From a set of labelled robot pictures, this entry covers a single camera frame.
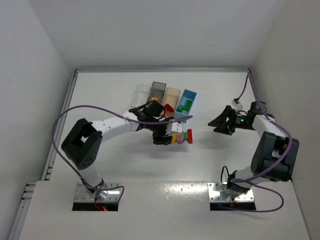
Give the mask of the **yellow curved lego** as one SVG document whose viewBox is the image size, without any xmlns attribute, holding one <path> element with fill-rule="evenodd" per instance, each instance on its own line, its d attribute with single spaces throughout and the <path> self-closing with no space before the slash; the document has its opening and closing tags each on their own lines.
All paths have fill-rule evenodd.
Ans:
<svg viewBox="0 0 320 240">
<path fill-rule="evenodd" d="M 172 143 L 172 144 L 175 144 L 176 141 L 177 141 L 177 135 L 176 135 L 175 133 L 172 133 L 172 134 L 171 134 L 171 137 L 172 137 L 171 143 Z"/>
</svg>

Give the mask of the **purple striped oval lego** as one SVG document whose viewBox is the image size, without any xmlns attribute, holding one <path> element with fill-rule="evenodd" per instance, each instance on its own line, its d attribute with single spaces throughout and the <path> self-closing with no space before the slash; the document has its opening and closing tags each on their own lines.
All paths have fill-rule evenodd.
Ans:
<svg viewBox="0 0 320 240">
<path fill-rule="evenodd" d="M 177 133 L 175 141 L 176 141 L 177 144 L 180 144 L 180 145 L 183 144 L 184 141 L 185 141 L 184 134 L 183 133 Z"/>
</svg>

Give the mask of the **red sloped lego brick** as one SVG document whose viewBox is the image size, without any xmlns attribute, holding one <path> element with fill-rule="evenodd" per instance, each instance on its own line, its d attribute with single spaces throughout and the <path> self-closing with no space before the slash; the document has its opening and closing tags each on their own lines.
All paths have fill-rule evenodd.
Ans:
<svg viewBox="0 0 320 240">
<path fill-rule="evenodd" d="M 169 113 L 173 113 L 175 111 L 174 108 L 168 103 L 164 105 L 164 108 L 165 108 L 165 111 Z"/>
</svg>

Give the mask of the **red base lego brick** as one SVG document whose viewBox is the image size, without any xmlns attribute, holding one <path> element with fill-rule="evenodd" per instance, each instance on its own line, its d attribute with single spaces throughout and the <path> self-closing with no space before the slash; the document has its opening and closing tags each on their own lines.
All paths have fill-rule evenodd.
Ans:
<svg viewBox="0 0 320 240">
<path fill-rule="evenodd" d="M 193 143 L 193 132 L 192 129 L 189 128 L 187 129 L 184 133 L 183 133 L 183 139 L 185 142 L 187 142 L 188 144 L 192 144 Z"/>
</svg>

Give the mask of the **small green lego brick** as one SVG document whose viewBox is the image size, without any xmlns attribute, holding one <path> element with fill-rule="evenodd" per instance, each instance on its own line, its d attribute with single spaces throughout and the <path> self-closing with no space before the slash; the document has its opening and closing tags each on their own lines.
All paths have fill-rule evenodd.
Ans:
<svg viewBox="0 0 320 240">
<path fill-rule="evenodd" d="M 177 107 L 176 111 L 181 113 L 184 109 L 185 109 L 185 108 L 184 108 L 183 105 L 179 105 L 179 106 Z"/>
</svg>

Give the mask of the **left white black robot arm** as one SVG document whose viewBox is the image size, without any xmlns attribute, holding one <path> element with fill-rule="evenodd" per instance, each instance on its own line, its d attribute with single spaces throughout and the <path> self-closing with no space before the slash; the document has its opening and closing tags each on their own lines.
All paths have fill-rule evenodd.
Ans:
<svg viewBox="0 0 320 240">
<path fill-rule="evenodd" d="M 163 117 L 165 107 L 153 100 L 126 111 L 120 117 L 98 121 L 79 119 L 61 144 L 61 149 L 73 162 L 91 194 L 104 186 L 94 162 L 103 142 L 125 133 L 147 129 L 152 132 L 153 144 L 170 145 L 172 136 L 167 133 L 168 125 L 159 124 L 172 120 Z"/>
</svg>

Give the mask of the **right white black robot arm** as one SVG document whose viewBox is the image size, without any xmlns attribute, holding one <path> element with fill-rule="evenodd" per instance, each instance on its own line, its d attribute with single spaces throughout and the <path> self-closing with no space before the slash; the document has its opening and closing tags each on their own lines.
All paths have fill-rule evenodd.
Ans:
<svg viewBox="0 0 320 240">
<path fill-rule="evenodd" d="M 236 129 L 243 129 L 256 131 L 260 137 L 250 166 L 231 173 L 223 191 L 239 196 L 260 183 L 292 179 L 300 143 L 280 130 L 274 116 L 266 113 L 265 102 L 252 102 L 246 115 L 228 105 L 208 126 L 213 127 L 215 133 L 228 136 Z"/>
</svg>

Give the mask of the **orange translucent plastic container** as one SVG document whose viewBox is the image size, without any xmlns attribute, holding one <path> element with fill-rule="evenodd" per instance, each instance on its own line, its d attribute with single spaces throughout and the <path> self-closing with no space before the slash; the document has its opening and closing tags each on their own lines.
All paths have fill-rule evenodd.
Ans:
<svg viewBox="0 0 320 240">
<path fill-rule="evenodd" d="M 165 104 L 170 104 L 174 108 L 174 110 L 176 110 L 180 93 L 181 91 L 177 88 L 167 87 L 162 100 L 162 105 L 165 106 Z M 174 116 L 174 112 L 165 111 L 166 118 L 173 117 L 173 116 Z"/>
</svg>

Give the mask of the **clear plastic container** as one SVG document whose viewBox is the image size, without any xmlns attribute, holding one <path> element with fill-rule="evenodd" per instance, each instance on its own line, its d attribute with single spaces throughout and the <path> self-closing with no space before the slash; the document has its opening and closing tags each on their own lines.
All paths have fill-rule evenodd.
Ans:
<svg viewBox="0 0 320 240">
<path fill-rule="evenodd" d="M 133 94 L 130 106 L 132 108 L 145 104 L 150 95 L 151 87 L 149 85 L 138 84 Z"/>
</svg>

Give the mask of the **blue plastic container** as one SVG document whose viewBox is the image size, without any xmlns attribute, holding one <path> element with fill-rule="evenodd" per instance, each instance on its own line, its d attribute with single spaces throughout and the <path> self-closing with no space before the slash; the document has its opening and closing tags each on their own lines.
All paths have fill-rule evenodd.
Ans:
<svg viewBox="0 0 320 240">
<path fill-rule="evenodd" d="M 185 89 L 178 101 L 175 108 L 173 117 L 177 119 L 182 119 L 183 123 L 187 122 L 186 117 L 191 115 L 191 109 L 195 103 L 197 93 L 188 89 Z"/>
</svg>

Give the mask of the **smoky grey plastic container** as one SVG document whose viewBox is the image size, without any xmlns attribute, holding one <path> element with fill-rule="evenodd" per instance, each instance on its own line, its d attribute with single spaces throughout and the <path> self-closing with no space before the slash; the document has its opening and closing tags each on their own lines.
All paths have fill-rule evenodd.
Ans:
<svg viewBox="0 0 320 240">
<path fill-rule="evenodd" d="M 167 84 L 163 82 L 154 81 L 151 85 L 147 102 L 155 99 L 158 103 L 162 103 Z"/>
</svg>

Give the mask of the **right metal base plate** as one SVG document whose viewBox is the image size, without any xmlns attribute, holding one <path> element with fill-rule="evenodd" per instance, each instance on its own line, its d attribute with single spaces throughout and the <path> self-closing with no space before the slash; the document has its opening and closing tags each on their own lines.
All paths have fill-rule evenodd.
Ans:
<svg viewBox="0 0 320 240">
<path fill-rule="evenodd" d="M 229 192 L 223 182 L 208 182 L 208 196 L 211 204 L 227 204 L 227 203 L 254 203 L 254 193 L 250 189 L 246 194 L 237 195 Z"/>
</svg>

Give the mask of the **metal base plate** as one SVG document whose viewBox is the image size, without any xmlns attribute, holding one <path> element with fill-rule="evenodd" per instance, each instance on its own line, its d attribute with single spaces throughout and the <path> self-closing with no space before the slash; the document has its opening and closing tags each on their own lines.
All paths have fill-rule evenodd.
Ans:
<svg viewBox="0 0 320 240">
<path fill-rule="evenodd" d="M 121 196 L 119 182 L 106 182 L 103 189 L 98 192 L 91 192 L 83 183 L 78 183 L 74 194 L 75 203 L 93 203 L 96 199 L 98 203 L 116 203 Z"/>
<path fill-rule="evenodd" d="M 237 195 L 229 192 L 223 182 L 208 182 L 208 196 L 211 204 L 227 204 L 227 203 L 254 203 L 254 193 L 250 189 L 246 194 Z"/>
</svg>

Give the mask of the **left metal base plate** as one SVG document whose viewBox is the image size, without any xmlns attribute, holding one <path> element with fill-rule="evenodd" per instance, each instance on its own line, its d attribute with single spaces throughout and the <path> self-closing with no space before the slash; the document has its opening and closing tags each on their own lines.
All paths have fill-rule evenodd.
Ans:
<svg viewBox="0 0 320 240">
<path fill-rule="evenodd" d="M 75 203 L 93 203 L 96 199 L 98 203 L 116 203 L 121 196 L 119 182 L 106 182 L 103 189 L 98 192 L 91 192 L 83 183 L 78 183 L 74 194 Z"/>
</svg>

